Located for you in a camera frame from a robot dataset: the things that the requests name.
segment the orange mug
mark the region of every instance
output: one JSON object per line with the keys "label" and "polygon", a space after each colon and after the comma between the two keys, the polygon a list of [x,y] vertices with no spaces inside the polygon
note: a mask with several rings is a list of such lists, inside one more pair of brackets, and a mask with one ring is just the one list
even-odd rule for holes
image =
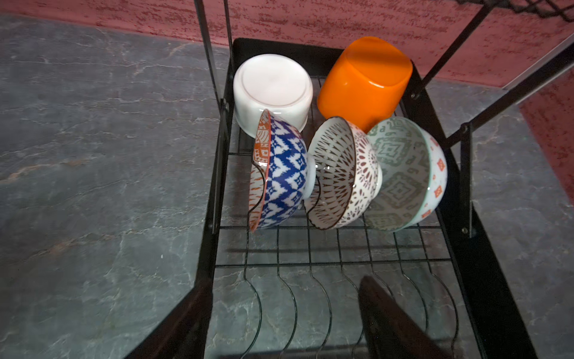
{"label": "orange mug", "polygon": [[325,118],[340,116],[365,133],[391,117],[413,64],[399,49],[377,37],[355,40],[341,54],[317,98]]}

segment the wire grid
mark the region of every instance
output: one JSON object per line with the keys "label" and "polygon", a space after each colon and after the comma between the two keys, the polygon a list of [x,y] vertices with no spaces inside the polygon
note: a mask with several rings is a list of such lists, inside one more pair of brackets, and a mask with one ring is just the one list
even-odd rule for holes
{"label": "wire grid", "polygon": [[456,0],[459,4],[484,4],[485,1],[495,3],[496,7],[510,9],[515,13],[536,14],[540,18],[559,16],[566,22],[574,22],[574,3],[572,0]]}
{"label": "wire grid", "polygon": [[[316,107],[324,78],[312,81],[307,146],[324,121]],[[235,121],[232,128],[206,357],[368,357],[357,301],[364,275],[454,357],[479,357],[436,216],[396,233],[370,228],[364,215],[321,231],[299,209],[279,226],[250,233],[254,140]]]}

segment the red wall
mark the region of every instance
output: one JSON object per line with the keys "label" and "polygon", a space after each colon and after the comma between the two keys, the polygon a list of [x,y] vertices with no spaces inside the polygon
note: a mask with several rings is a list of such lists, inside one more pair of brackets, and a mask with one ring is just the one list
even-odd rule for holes
{"label": "red wall", "polygon": [[[223,0],[206,0],[212,39],[226,44]],[[426,73],[478,11],[453,0],[230,0],[234,37],[344,48],[373,35]],[[200,40],[193,0],[0,0],[0,11]],[[501,87],[574,33],[561,18],[495,9],[439,74]]]}
{"label": "red wall", "polygon": [[574,70],[532,95],[520,110],[574,204]]}

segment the dishware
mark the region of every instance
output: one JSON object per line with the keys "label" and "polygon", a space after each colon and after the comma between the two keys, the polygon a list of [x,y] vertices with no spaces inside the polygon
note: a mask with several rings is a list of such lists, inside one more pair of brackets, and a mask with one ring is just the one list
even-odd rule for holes
{"label": "dishware", "polygon": [[315,161],[308,158],[301,133],[272,115],[261,114],[253,149],[249,185],[249,228],[275,226],[291,217],[315,182]]}
{"label": "dishware", "polygon": [[415,225],[439,205],[447,161],[437,141],[416,123],[391,117],[367,134],[383,171],[379,194],[365,212],[369,226],[397,231]]}
{"label": "dishware", "polygon": [[317,106],[325,118],[341,116],[365,133],[397,108],[413,72],[400,50],[377,37],[349,45],[321,87]]}
{"label": "dishware", "polygon": [[381,167],[360,128],[342,117],[326,120],[308,151],[317,165],[317,181],[304,200],[311,223],[339,228],[363,214],[382,184]]}
{"label": "dishware", "polygon": [[299,132],[307,124],[313,99],[309,74],[294,60],[275,54],[245,61],[233,80],[235,118],[243,131],[255,137],[264,109],[279,115]]}

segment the blue and white bowl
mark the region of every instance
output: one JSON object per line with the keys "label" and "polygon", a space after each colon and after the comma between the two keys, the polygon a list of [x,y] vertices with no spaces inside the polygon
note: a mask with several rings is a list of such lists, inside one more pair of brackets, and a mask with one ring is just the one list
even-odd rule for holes
{"label": "blue and white bowl", "polygon": [[301,200],[311,196],[315,168],[301,133],[269,110],[263,111],[251,166],[251,231],[276,226],[291,217]]}

